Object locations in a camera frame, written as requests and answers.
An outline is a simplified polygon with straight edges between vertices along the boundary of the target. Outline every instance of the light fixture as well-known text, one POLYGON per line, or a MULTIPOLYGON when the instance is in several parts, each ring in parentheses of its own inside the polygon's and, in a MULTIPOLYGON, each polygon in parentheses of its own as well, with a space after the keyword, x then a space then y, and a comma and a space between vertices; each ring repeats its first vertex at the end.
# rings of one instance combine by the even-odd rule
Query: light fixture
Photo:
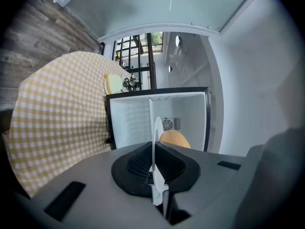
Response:
POLYGON ((176 36, 176 46, 181 46, 181 43, 182 43, 182 39, 180 36, 176 36))

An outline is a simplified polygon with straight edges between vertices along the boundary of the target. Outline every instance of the black slot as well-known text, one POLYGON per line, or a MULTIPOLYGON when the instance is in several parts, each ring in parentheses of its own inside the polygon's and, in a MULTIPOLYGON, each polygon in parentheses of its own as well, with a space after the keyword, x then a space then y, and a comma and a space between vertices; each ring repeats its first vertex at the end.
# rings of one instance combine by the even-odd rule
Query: black slot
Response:
POLYGON ((75 200, 85 188, 85 184, 77 181, 71 182, 45 209, 52 218, 61 221, 75 200))
POLYGON ((231 163, 231 162, 227 162, 227 161, 220 161, 217 163, 219 166, 223 166, 232 170, 239 170, 240 168, 240 164, 235 164, 235 163, 231 163))

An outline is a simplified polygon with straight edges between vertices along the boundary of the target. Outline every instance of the yellow gingham tablecloth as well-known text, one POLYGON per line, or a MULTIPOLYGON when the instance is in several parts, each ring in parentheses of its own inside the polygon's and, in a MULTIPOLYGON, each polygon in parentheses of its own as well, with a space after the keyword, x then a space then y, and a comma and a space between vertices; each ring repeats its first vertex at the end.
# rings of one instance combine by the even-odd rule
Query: yellow gingham tablecloth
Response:
POLYGON ((123 72, 102 55, 73 52, 20 84, 7 153, 30 197, 82 159, 110 151, 104 75, 123 72))

